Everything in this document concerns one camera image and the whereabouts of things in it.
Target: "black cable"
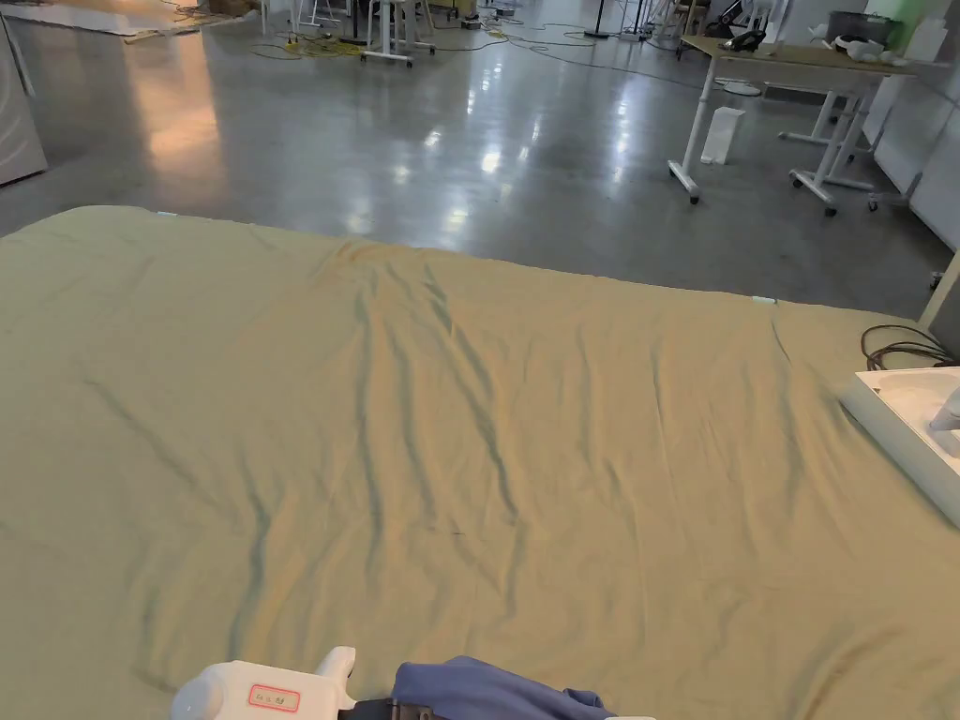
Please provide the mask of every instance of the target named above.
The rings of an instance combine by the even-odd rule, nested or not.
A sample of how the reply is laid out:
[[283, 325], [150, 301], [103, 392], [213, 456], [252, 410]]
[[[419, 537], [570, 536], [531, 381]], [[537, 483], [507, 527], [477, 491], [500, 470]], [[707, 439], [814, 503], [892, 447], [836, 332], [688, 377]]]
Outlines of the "black cable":
[[[920, 335], [927, 340], [928, 344], [915, 340], [899, 340], [895, 343], [890, 343], [881, 348], [870, 350], [868, 352], [867, 336], [874, 332], [874, 330], [907, 330], [908, 332], [913, 332], [917, 335]], [[883, 363], [883, 359], [887, 355], [895, 353], [935, 360], [936, 363], [933, 366], [934, 368], [954, 367], [958, 365], [956, 359], [954, 359], [948, 350], [941, 345], [940, 341], [938, 341], [932, 335], [927, 335], [922, 330], [918, 330], [916, 327], [910, 327], [909, 325], [881, 324], [868, 327], [860, 336], [860, 352], [862, 352], [863, 356], [867, 358], [868, 371], [887, 370], [887, 367]]]

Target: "white desk leg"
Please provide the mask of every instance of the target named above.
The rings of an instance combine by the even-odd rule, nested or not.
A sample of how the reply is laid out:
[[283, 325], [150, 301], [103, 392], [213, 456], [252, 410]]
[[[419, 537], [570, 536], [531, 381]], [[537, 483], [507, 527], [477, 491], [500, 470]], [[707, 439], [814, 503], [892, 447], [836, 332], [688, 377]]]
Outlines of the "white desk leg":
[[700, 93], [700, 100], [697, 102], [697, 114], [693, 116], [693, 127], [690, 128], [690, 137], [686, 141], [686, 152], [684, 153], [684, 163], [676, 160], [669, 160], [667, 166], [670, 168], [670, 175], [680, 181], [680, 184], [686, 188], [690, 195], [690, 203], [700, 202], [700, 188], [690, 176], [690, 163], [693, 161], [693, 152], [697, 146], [697, 140], [700, 138], [700, 130], [704, 126], [704, 119], [707, 116], [707, 104], [710, 100], [710, 92], [713, 90], [713, 80], [717, 76], [717, 58], [710, 59], [710, 67], [707, 71], [707, 80], [704, 82], [704, 89]]
[[817, 115], [817, 122], [813, 124], [813, 131], [809, 135], [799, 132], [781, 132], [777, 137], [781, 140], [793, 140], [794, 142], [805, 142], [810, 145], [827, 145], [830, 140], [824, 136], [824, 130], [827, 127], [827, 120], [830, 113], [833, 112], [833, 106], [836, 105], [837, 94], [831, 90], [827, 93], [827, 98], [820, 107], [820, 114]]
[[833, 185], [849, 187], [854, 190], [863, 190], [865, 192], [874, 191], [874, 184], [872, 182], [847, 180], [846, 178], [840, 177], [840, 171], [843, 170], [844, 165], [847, 164], [847, 158], [850, 157], [853, 149], [856, 147], [856, 141], [860, 138], [860, 133], [863, 132], [863, 124], [867, 120], [867, 115], [870, 113], [870, 107], [874, 103], [875, 96], [875, 86], [864, 89], [862, 93], [863, 99], [860, 101], [860, 104], [857, 107], [856, 115], [854, 116], [853, 122], [850, 125], [850, 130], [847, 132], [847, 136], [844, 138], [843, 145], [840, 146], [840, 152], [837, 154], [836, 159], [833, 161], [833, 165], [830, 167], [830, 174], [827, 175], [827, 177], [824, 179], [824, 182], [829, 182]]
[[824, 156], [820, 160], [820, 166], [817, 168], [816, 174], [814, 175], [808, 170], [798, 170], [796, 168], [790, 171], [790, 177], [793, 178], [793, 186], [806, 187], [807, 190], [820, 198], [827, 206], [825, 214], [829, 218], [837, 214], [837, 208], [833, 203], [833, 196], [824, 190], [824, 180], [827, 178], [827, 170], [833, 166], [833, 161], [837, 157], [837, 151], [840, 150], [840, 143], [843, 141], [845, 133], [850, 127], [853, 106], [856, 102], [857, 98], [855, 97], [847, 98], [847, 104], [844, 106], [843, 113], [840, 115], [840, 120], [837, 121], [836, 127], [833, 128], [833, 134], [830, 136], [830, 142], [827, 145]]

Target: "mattress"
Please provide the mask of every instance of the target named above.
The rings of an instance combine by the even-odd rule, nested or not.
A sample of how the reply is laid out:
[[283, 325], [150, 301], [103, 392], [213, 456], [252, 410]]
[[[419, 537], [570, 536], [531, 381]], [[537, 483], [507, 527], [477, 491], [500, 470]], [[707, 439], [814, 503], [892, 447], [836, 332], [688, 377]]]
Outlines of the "mattress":
[[359, 698], [467, 654], [659, 720], [957, 717], [960, 536], [837, 401], [884, 320], [132, 208], [25, 228], [4, 717], [158, 720], [210, 663], [337, 644]]

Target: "white panel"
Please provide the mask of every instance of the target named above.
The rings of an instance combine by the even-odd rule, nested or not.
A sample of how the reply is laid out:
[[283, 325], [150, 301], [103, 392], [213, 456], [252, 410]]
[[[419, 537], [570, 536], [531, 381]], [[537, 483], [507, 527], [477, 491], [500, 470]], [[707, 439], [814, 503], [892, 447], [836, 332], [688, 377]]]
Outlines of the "white panel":
[[958, 189], [960, 189], [960, 112], [954, 108], [933, 157], [926, 165], [924, 178], [911, 203], [913, 211], [920, 219], [954, 250], [960, 249]]
[[893, 109], [894, 103], [906, 83], [907, 79], [902, 77], [884, 78], [883, 82], [880, 83], [874, 103], [870, 106], [867, 122], [863, 124], [863, 134], [867, 136], [870, 142], [876, 142], [876, 136], [880, 133], [880, 128], [883, 127], [887, 115]]
[[890, 112], [876, 162], [905, 192], [930, 158], [953, 104], [919, 83], [907, 83]]
[[10, 42], [0, 23], [0, 184], [46, 168]]

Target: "glossy gray floor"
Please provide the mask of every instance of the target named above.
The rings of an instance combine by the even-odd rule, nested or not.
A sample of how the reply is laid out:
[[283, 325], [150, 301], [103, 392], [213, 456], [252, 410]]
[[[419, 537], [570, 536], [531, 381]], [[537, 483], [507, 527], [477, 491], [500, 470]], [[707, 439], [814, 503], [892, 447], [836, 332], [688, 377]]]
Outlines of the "glossy gray floor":
[[[510, 32], [576, 43], [541, 23], [587, 23], [596, 0], [524, 6]], [[666, 160], [683, 153], [706, 73], [695, 53], [677, 62], [616, 39], [548, 49], [627, 73], [502, 43], [407, 70], [265, 60], [250, 52], [258, 23], [133, 45], [13, 31], [52, 169], [0, 188], [0, 234], [78, 205], [132, 204], [914, 318], [950, 258], [908, 212], [871, 214], [851, 193], [827, 220], [791, 187], [787, 171], [814, 166], [817, 151], [776, 133], [807, 129], [815, 108], [715, 93], [748, 110], [746, 125], [735, 164], [697, 168], [705, 197], [692, 207]]]

